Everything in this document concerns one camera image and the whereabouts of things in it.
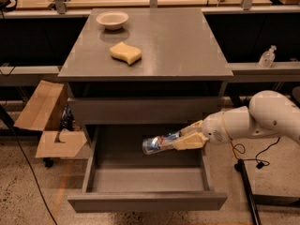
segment speckled floor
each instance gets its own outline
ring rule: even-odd
[[[253,158],[276,138],[238,140]],[[52,168],[35,158],[37,137],[21,137],[22,148],[37,175],[45,200],[59,225],[76,224],[252,224],[247,198],[229,144],[208,145],[206,153],[215,191],[226,192],[228,200],[219,211],[123,212],[78,214],[68,203],[69,194],[82,192],[86,160],[54,159]],[[300,145],[283,137],[279,144],[262,155],[271,162],[261,170],[247,162],[247,172],[256,194],[300,197]],[[300,224],[300,208],[258,206],[263,225]],[[0,137],[0,224],[53,224],[38,193],[34,177],[14,137]]]

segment sponge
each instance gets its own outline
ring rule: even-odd
[[[139,48],[128,46],[123,41],[110,48],[112,57],[123,60],[129,65],[142,57],[142,52]]]

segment small white bowl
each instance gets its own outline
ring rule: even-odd
[[[96,21],[108,30],[117,30],[123,27],[128,20],[128,15],[122,11],[107,11],[96,17]]]

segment spray bottle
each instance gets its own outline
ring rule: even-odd
[[[262,57],[259,61],[259,65],[263,68],[270,68],[275,59],[274,51],[277,49],[276,46],[272,45],[271,48],[262,54]]]

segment cabinet top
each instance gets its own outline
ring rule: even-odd
[[[232,76],[199,8],[120,8],[124,28],[108,31],[96,21],[108,9],[93,9],[62,67],[63,81],[222,80]],[[110,48],[119,42],[138,47],[142,59],[129,66]]]

